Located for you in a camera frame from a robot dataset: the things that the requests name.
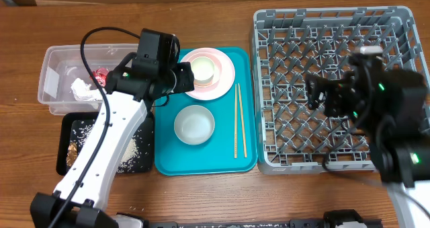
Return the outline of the white rice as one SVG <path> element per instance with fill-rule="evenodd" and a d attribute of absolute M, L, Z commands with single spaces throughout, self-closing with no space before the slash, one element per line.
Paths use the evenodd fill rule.
<path fill-rule="evenodd" d="M 69 144 L 75 142 L 80 154 L 89 133 L 93 129 L 94 120 L 75 120 L 71 125 Z M 154 124 L 147 120 L 140 125 L 131 138 L 118 166 L 118 174 L 147 172 L 152 166 L 152 150 L 154 141 Z"/>

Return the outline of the pale green cup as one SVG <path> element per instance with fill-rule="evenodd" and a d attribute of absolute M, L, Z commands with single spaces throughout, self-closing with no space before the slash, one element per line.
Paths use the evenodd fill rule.
<path fill-rule="evenodd" d="M 206 56 L 199 56 L 191 62 L 196 85 L 209 85 L 214 78 L 214 62 Z"/>

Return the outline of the red snack wrapper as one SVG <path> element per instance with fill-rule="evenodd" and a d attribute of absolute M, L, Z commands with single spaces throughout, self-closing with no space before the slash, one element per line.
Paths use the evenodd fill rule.
<path fill-rule="evenodd" d="M 102 87 L 105 87 L 109 70 L 106 68 L 99 68 L 97 70 L 92 71 L 92 73 L 96 78 L 98 84 L 100 84 Z"/>

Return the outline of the grey bowl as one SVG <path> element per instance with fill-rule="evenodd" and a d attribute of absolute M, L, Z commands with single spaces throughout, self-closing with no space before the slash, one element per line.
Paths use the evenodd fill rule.
<path fill-rule="evenodd" d="M 187 145 L 205 143 L 215 129 L 214 117 L 209 109 L 200 105 L 190 105 L 175 117 L 174 132 Z"/>

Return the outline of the white napkin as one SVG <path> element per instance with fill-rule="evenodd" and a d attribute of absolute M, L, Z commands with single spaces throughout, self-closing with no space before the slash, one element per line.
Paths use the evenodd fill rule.
<path fill-rule="evenodd" d="M 91 90 L 91 84 L 86 84 L 82 79 L 76 78 L 71 84 L 71 91 L 77 101 L 102 100 L 98 89 Z"/>

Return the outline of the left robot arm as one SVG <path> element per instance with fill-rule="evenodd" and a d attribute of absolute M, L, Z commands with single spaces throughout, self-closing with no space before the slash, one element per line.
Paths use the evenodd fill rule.
<path fill-rule="evenodd" d="M 112 182 L 128 143 L 155 100 L 194 90 L 189 62 L 179 62 L 174 34 L 143 29 L 128 53 L 99 86 L 103 103 L 83 150 L 52 194 L 30 205 L 35 227 L 147 227 L 134 215 L 105 213 Z"/>

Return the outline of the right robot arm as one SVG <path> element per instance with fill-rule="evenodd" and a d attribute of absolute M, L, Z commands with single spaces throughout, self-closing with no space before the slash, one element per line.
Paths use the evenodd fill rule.
<path fill-rule="evenodd" d="M 327 117 L 346 117 L 353 123 L 346 133 L 362 132 L 370 140 L 371 161 L 380 175 L 375 182 L 326 172 L 386 189 L 400 227 L 429 226 L 429 133 L 423 129 L 428 87 L 420 73 L 383 67 L 382 49 L 360 48 L 349 56 L 350 71 L 341 79 L 306 76 L 308 107 L 324 106 Z"/>

